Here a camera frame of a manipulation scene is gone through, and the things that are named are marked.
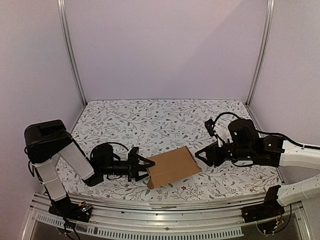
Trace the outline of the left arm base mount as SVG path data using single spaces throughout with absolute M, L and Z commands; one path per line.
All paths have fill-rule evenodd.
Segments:
M 73 203 L 71 201 L 54 201 L 49 207 L 48 212 L 52 215 L 66 219 L 88 223 L 91 218 L 93 206 L 88 212 L 78 211 L 78 209 L 78 203 Z

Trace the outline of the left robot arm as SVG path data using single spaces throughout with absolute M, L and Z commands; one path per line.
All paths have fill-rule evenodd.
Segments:
M 114 180 L 123 176 L 128 182 L 137 182 L 147 177 L 148 169 L 156 165 L 142 157 L 138 147 L 126 147 L 127 159 L 122 160 L 114 153 L 115 142 L 99 144 L 86 156 L 59 119 L 29 125 L 24 130 L 24 140 L 24 152 L 33 170 L 63 217 L 70 217 L 75 210 L 58 176 L 52 160 L 54 157 L 62 158 L 88 187 L 94 187 L 104 179 Z

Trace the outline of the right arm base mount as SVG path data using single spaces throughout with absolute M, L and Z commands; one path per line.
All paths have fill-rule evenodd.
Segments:
M 260 203 L 241 208 L 241 216 L 245 223 L 273 218 L 285 213 L 283 206 L 278 203 Z

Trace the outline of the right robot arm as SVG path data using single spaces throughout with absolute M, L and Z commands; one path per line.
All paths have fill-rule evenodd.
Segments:
M 245 118 L 228 125 L 231 136 L 228 141 L 219 137 L 215 123 L 209 119 L 204 125 L 209 135 L 217 140 L 195 153 L 195 157 L 209 167 L 219 167 L 226 161 L 251 161 L 252 166 L 320 168 L 319 146 L 297 143 L 280 133 L 265 133 L 260 137 L 253 121 Z M 258 213 L 262 218 L 269 218 L 278 207 L 319 195 L 319 175 L 289 185 L 276 185 L 268 189 Z

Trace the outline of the brown cardboard box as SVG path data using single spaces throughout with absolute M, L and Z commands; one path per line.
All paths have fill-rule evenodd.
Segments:
M 152 190 L 183 180 L 201 172 L 187 146 L 147 158 L 155 162 L 148 168 L 147 188 Z

